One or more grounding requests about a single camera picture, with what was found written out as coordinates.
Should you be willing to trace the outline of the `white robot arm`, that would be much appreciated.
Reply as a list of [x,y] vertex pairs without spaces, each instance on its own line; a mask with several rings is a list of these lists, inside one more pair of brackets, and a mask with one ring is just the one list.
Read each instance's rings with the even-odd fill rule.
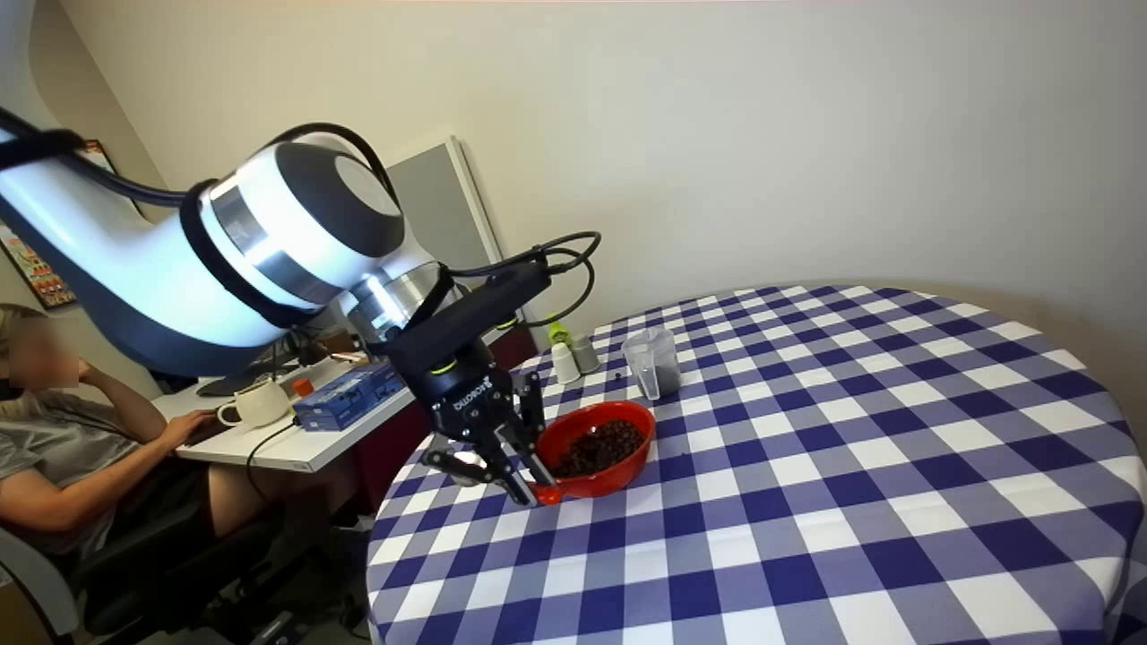
[[547,261],[525,250],[461,285],[409,233],[387,167],[342,124],[293,124],[220,178],[157,189],[88,162],[79,131],[4,111],[0,220],[154,371],[240,371],[287,333],[342,322],[439,436],[476,450],[468,479],[518,504],[547,479],[535,456],[539,386],[483,346],[547,285]]

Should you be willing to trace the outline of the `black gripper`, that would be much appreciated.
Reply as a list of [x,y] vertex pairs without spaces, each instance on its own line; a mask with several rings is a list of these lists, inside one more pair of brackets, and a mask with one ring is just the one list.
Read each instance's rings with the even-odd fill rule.
[[428,412],[439,436],[468,445],[493,485],[516,504],[535,504],[535,445],[545,431],[539,377],[518,371],[512,380],[493,367],[480,340],[455,351],[432,351],[428,344],[396,344],[390,367],[409,390]]

